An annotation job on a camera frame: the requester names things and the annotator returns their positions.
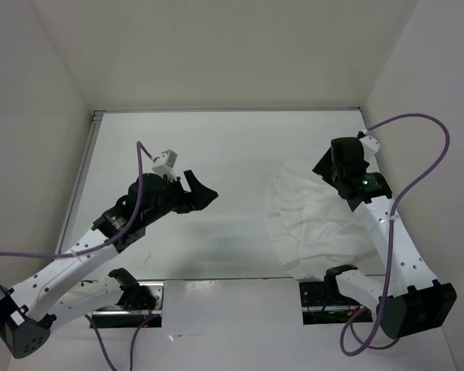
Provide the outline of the white pleated skirt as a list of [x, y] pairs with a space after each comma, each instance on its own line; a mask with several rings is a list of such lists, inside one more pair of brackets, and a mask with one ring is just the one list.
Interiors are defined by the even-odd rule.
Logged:
[[287, 275], [323, 279], [353, 264], [367, 275], [383, 265], [363, 224], [336, 190], [305, 163], [288, 160], [266, 191], [265, 218], [273, 250]]

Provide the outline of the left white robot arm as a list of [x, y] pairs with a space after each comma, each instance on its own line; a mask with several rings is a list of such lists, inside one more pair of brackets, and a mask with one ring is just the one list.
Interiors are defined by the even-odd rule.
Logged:
[[99, 308], [155, 308], [150, 290], [124, 268], [90, 284], [81, 281], [140, 240], [150, 224], [172, 212], [200, 211], [218, 197], [192, 171], [184, 176], [188, 190], [179, 179], [145, 173], [94, 221], [66, 258], [53, 260], [12, 288], [0, 285], [0, 338], [14, 358], [30, 356], [60, 327]]

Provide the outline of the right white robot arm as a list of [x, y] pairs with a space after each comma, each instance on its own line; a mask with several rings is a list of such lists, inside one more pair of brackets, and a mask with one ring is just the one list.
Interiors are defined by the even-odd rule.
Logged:
[[440, 327], [457, 294], [452, 284], [439, 281], [418, 252], [394, 209], [386, 179], [369, 172], [368, 160], [378, 149], [377, 140], [363, 133], [336, 138], [313, 169], [347, 202], [386, 269], [383, 283], [352, 264], [328, 269], [323, 294], [333, 304], [351, 298], [365, 306], [383, 333], [395, 340]]

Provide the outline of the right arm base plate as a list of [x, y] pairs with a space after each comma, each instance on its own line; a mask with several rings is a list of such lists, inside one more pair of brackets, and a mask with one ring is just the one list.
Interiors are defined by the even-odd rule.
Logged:
[[362, 308], [353, 299], [329, 297], [319, 281], [300, 282], [299, 294], [304, 325], [344, 324]]

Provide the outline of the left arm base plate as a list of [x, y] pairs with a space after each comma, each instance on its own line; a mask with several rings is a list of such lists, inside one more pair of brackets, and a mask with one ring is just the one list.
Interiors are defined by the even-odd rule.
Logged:
[[144, 328], [160, 328], [162, 326], [162, 306], [164, 298], [164, 281], [139, 281], [154, 298], [152, 304], [142, 295], [131, 299], [128, 304], [112, 305], [93, 311], [90, 315], [94, 324], [101, 329], [106, 328], [133, 328], [136, 329], [146, 319]]

